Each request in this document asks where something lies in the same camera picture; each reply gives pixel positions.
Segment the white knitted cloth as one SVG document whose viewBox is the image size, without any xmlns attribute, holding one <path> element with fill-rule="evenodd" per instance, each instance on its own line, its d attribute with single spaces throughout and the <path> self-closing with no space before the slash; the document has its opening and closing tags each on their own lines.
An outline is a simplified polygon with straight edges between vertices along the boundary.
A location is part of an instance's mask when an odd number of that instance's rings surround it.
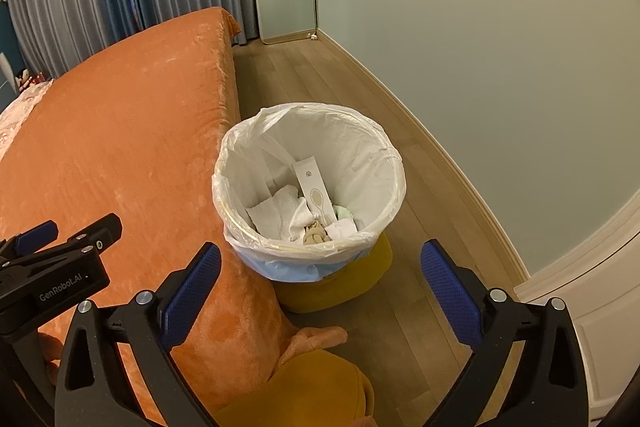
<svg viewBox="0 0 640 427">
<path fill-rule="evenodd" d="M 266 239 L 300 243 L 305 229 L 314 223 L 306 199 L 294 185 L 285 185 L 276 194 L 247 208 L 256 231 Z"/>
</svg>

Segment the small white sock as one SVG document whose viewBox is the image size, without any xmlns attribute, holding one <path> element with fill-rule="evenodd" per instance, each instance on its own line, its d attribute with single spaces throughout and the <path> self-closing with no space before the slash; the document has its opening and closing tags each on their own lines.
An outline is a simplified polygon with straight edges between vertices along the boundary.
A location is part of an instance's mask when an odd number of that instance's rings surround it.
<svg viewBox="0 0 640 427">
<path fill-rule="evenodd" d="M 337 220 L 326 227 L 326 235 L 331 241 L 341 241 L 348 239 L 350 236 L 358 232 L 356 223 L 352 218 L 343 218 Z"/>
</svg>

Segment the beige knotted stocking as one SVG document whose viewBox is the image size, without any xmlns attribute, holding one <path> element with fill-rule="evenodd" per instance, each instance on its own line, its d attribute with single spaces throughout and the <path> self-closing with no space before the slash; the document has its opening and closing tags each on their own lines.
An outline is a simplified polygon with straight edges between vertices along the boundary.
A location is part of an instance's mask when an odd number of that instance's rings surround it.
<svg viewBox="0 0 640 427">
<path fill-rule="evenodd" d="M 305 246 L 316 245 L 329 242 L 331 237 L 326 233 L 324 226 L 318 221 L 314 221 L 305 228 L 303 244 Z"/>
</svg>

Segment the white lined trash bin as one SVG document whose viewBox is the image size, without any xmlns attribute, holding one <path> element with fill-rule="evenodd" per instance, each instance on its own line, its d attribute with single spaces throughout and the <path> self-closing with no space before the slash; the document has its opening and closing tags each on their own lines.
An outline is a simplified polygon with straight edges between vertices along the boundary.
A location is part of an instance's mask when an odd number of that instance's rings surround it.
<svg viewBox="0 0 640 427">
<path fill-rule="evenodd" d="M 222 138 L 212 183 L 235 254 L 285 283 L 318 282 L 367 254 L 406 195 L 384 129 L 321 103 L 267 107 L 236 124 Z"/>
</svg>

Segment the white cabinet door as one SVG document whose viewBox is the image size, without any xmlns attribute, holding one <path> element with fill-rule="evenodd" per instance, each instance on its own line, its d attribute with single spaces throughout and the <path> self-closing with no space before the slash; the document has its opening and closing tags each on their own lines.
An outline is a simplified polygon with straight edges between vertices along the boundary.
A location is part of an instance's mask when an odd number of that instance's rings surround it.
<svg viewBox="0 0 640 427">
<path fill-rule="evenodd" d="M 612 409 L 639 367 L 639 196 L 568 254 L 515 287 L 518 299 L 567 304 L 582 350 L 589 417 Z"/>
</svg>

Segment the pink floral bedding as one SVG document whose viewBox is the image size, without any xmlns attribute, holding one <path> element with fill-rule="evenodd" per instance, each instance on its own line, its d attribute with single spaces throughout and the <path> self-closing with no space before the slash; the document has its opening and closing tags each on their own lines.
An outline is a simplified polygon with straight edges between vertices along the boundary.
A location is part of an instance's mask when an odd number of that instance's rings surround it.
<svg viewBox="0 0 640 427">
<path fill-rule="evenodd" d="M 0 159 L 6 155 L 17 133 L 32 110 L 49 91 L 52 80 L 34 84 L 23 91 L 1 114 L 0 118 Z"/>
</svg>

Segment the orange velvet bed blanket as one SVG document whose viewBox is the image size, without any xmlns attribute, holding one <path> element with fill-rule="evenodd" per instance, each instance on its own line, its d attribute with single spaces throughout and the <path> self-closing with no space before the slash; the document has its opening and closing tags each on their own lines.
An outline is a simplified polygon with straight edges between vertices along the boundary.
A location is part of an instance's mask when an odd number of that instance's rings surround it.
<svg viewBox="0 0 640 427">
<path fill-rule="evenodd" d="M 221 8 L 161 23 L 54 80 L 1 161 L 1 233 L 47 220 L 62 236 L 107 213 L 122 238 L 103 256 L 99 306 L 126 303 L 183 268 L 206 242 L 222 254 L 218 282 L 183 345 L 180 372 L 213 416 L 260 389 L 297 355 L 345 332 L 296 329 L 272 284 L 224 240 L 213 202 L 219 144 L 240 118 L 232 38 Z"/>
</svg>

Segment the orange pillow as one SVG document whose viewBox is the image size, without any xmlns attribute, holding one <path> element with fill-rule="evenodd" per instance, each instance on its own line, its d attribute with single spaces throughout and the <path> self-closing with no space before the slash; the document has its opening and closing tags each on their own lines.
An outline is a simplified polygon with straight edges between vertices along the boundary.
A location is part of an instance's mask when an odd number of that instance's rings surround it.
<svg viewBox="0 0 640 427">
<path fill-rule="evenodd" d="M 286 362 L 214 420 L 221 426 L 374 426 L 373 409 L 372 385 L 358 366 L 316 350 Z"/>
</svg>

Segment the white flat packaging box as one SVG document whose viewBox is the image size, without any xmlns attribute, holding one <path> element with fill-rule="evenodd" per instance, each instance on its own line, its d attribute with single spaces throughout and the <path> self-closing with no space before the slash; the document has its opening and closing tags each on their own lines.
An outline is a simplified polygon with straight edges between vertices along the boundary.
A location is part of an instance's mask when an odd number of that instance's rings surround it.
<svg viewBox="0 0 640 427">
<path fill-rule="evenodd" d="M 324 227 L 335 222 L 333 204 L 328 191 L 326 191 L 326 184 L 322 179 L 316 158 L 311 156 L 297 161 L 293 165 L 293 170 L 307 206 L 314 217 Z"/>
</svg>

